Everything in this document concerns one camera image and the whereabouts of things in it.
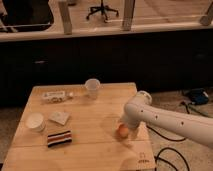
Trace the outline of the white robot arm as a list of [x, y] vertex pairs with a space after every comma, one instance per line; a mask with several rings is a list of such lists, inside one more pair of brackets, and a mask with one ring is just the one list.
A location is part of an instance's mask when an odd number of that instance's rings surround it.
[[136, 130], [141, 122], [151, 123], [213, 149], [213, 118], [188, 115], [153, 107], [152, 97], [138, 91], [124, 105], [121, 122]]

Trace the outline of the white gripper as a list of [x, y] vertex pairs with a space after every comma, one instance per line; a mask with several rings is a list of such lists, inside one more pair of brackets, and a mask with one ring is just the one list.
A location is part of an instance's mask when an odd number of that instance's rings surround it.
[[127, 114], [123, 114], [120, 118], [120, 121], [130, 130], [129, 135], [131, 137], [137, 137], [140, 126], [140, 122]]

